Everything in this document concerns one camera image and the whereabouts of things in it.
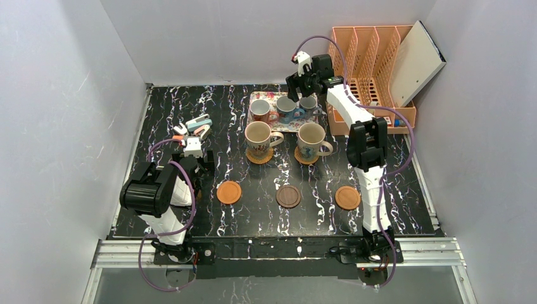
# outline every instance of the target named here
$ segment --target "blue cup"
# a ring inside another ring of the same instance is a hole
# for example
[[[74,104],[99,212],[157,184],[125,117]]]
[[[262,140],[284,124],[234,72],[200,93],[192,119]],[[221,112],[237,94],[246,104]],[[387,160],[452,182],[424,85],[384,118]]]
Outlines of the blue cup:
[[[276,112],[278,112],[280,123],[288,124],[295,119],[304,118],[306,111],[297,108],[296,103],[287,96],[282,96],[276,101]]]

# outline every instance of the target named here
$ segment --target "red cup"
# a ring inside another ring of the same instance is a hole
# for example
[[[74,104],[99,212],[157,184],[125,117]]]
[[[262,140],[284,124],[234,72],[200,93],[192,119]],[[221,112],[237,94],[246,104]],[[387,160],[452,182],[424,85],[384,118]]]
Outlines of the red cup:
[[[264,122],[266,124],[270,124],[279,119],[277,112],[270,111],[269,102],[262,99],[257,99],[250,104],[250,115],[254,121]]]

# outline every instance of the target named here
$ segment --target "cup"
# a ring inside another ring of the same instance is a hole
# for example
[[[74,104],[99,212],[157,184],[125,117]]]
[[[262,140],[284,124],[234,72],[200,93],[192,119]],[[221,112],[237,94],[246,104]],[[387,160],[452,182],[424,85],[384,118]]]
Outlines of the cup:
[[[305,112],[304,119],[310,119],[322,114],[321,107],[317,104],[317,100],[312,96],[300,98],[298,106]]]
[[[252,119],[256,122],[265,122],[270,124],[278,120],[278,113],[275,111],[270,111],[270,104],[266,100],[257,99],[250,104],[250,113]]]
[[[262,159],[269,153],[269,148],[274,147],[284,141],[284,134],[271,132],[270,126],[265,122],[251,122],[244,130],[248,151],[255,158]],[[270,139],[279,137],[273,142]]]
[[[305,111],[297,108],[296,103],[287,96],[282,96],[276,101],[276,112],[282,124],[288,124],[292,120],[304,118]]]
[[[298,151],[304,161],[310,162],[316,156],[328,156],[332,154],[334,148],[329,142],[323,140],[325,135],[326,132],[324,132],[324,129],[313,122],[304,123],[298,129]],[[321,151],[321,146],[325,146],[328,151]]]

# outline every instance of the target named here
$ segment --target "table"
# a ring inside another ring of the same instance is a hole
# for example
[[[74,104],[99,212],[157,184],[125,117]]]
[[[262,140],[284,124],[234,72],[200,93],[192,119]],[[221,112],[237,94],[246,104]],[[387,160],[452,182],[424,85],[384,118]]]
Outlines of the table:
[[[193,237],[361,235],[362,207],[349,212],[340,209],[334,200],[341,186],[359,189],[358,179],[346,159],[345,136],[332,136],[327,130],[326,140],[334,146],[334,153],[314,165],[300,165],[294,159],[296,134],[285,135],[284,142],[274,148],[274,157],[267,164],[254,165],[246,159],[244,128],[250,94],[254,91],[286,91],[286,86],[154,87],[132,167],[146,159],[152,145],[171,138],[173,126],[207,113],[213,121],[213,133],[202,146],[204,150],[213,150],[216,172],[203,183],[202,199],[196,203],[197,213],[190,229]],[[327,127],[326,115],[320,117],[319,124]],[[158,149],[154,161],[165,164],[176,147],[168,144]],[[404,136],[388,136],[387,170],[395,170],[407,157]],[[223,205],[216,198],[216,189],[229,180],[240,183],[243,197],[234,205]],[[277,188],[285,184],[301,190],[302,201],[293,209],[282,208],[275,200]],[[434,234],[413,164],[387,179],[385,198],[396,235]],[[188,208],[174,208],[174,212],[182,222],[190,215]],[[148,232],[143,220],[122,208],[110,238],[141,238]]]

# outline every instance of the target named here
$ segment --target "wooden coaster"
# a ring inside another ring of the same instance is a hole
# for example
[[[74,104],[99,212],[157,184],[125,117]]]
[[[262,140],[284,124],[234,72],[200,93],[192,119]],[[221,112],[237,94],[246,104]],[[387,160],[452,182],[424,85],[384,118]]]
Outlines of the wooden coaster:
[[[302,157],[300,156],[300,151],[298,150],[298,146],[294,149],[294,157],[302,165],[311,165],[311,164],[315,163],[317,160],[319,160],[318,155],[313,160],[310,160],[310,161],[303,160]]]
[[[354,210],[361,201],[360,193],[353,187],[343,186],[336,191],[336,203],[341,209]]]
[[[243,195],[241,186],[229,180],[223,182],[217,189],[217,198],[222,204],[231,205],[237,203],[241,195]]]
[[[297,187],[291,185],[281,186],[276,191],[276,201],[284,208],[293,208],[300,203],[302,195]]]
[[[272,155],[274,155],[274,149],[273,148],[270,148],[268,149],[268,153],[265,157],[263,158],[255,158],[255,156],[253,156],[250,152],[250,150],[246,149],[246,157],[249,161],[251,161],[252,163],[255,163],[257,165],[263,165],[264,163],[268,163],[269,160],[272,158]]]

